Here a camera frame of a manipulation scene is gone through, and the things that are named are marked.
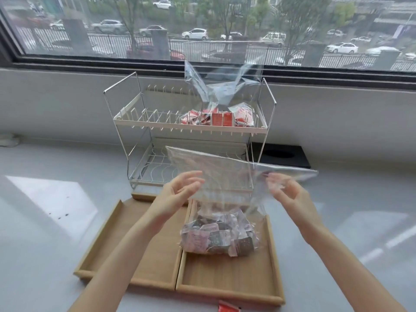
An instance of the person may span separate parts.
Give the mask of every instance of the person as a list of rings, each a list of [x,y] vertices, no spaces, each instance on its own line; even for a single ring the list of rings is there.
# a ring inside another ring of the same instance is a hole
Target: person
[[[114,312],[125,293],[147,245],[164,223],[204,183],[201,171],[181,173],[127,232],[98,269],[69,312]],[[270,173],[272,196],[286,210],[301,235],[322,259],[355,312],[405,312],[382,284],[322,223],[309,193],[292,178]]]

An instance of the gray wall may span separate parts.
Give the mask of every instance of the gray wall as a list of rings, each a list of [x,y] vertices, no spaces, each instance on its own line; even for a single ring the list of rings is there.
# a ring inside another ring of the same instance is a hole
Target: gray wall
[[[121,78],[0,69],[0,131],[32,138],[118,144],[103,90]],[[141,78],[141,84],[166,86],[167,90],[173,86],[186,88],[183,80],[178,79]],[[268,142],[301,145],[308,157],[315,158],[415,161],[414,93],[318,86],[271,87],[278,106]],[[109,95],[113,111],[118,112],[137,93],[136,79],[123,83]],[[167,108],[171,104],[168,99],[157,102],[165,103]],[[270,113],[270,102],[268,98],[261,102],[266,116]],[[128,133],[135,135],[131,128]],[[235,137],[222,136],[223,140]]]

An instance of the wooden tray compartment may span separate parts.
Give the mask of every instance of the wooden tray compartment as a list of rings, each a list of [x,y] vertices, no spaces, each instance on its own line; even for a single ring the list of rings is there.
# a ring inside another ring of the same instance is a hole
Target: wooden tray compartment
[[[126,235],[153,202],[154,195],[133,194],[121,200],[98,232],[74,274],[91,279],[115,246]],[[149,243],[130,284],[159,289],[175,290],[182,249],[179,232],[187,222],[188,202],[169,219],[162,230]]]
[[[189,218],[192,219],[197,209],[195,200],[190,209]],[[284,304],[269,216],[266,215],[266,221],[258,226],[262,247],[247,257],[183,252],[176,291],[218,299]]]

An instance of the metal fence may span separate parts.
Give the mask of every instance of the metal fence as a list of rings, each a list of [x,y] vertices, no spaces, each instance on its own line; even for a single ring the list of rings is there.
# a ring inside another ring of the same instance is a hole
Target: metal fence
[[[36,39],[30,29],[19,29],[23,46],[28,53],[68,54],[77,55],[71,48],[71,42],[66,31],[52,31],[49,29],[36,29]],[[132,40],[129,35],[114,34],[88,34],[95,53],[106,52],[112,57],[129,58],[128,52],[132,47]],[[152,45],[151,37],[135,36],[138,46]],[[239,62],[256,63],[261,65],[283,65],[284,49],[277,49],[259,42],[249,42],[245,46],[241,43],[225,41],[185,41],[184,39],[169,39],[171,51],[182,53],[191,62],[233,62],[238,57]],[[301,66],[304,51],[294,53],[289,59],[289,66]],[[371,68],[377,57],[366,54],[332,54],[324,53],[319,67],[323,68]],[[416,62],[406,61],[399,58],[392,66],[392,71],[416,72]]]

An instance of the plastic bag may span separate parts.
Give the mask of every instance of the plastic bag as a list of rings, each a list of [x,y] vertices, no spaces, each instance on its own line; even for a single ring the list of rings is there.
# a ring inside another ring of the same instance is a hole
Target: plastic bag
[[[185,61],[185,82],[187,82],[200,96],[201,102],[195,104],[194,109],[184,110],[180,118],[181,124],[187,125],[220,125],[220,126],[254,126],[254,105],[241,101],[232,105],[234,96],[247,86],[260,84],[258,66],[247,63],[240,68],[227,68],[221,72],[210,72],[206,81],[217,83],[206,84],[195,68]]]
[[[202,188],[192,196],[196,212],[180,234],[184,251],[199,254],[245,256],[261,246],[266,212],[263,199],[270,196],[266,177],[284,173],[302,181],[317,171],[224,158],[208,153],[166,147],[178,173],[201,170]]]

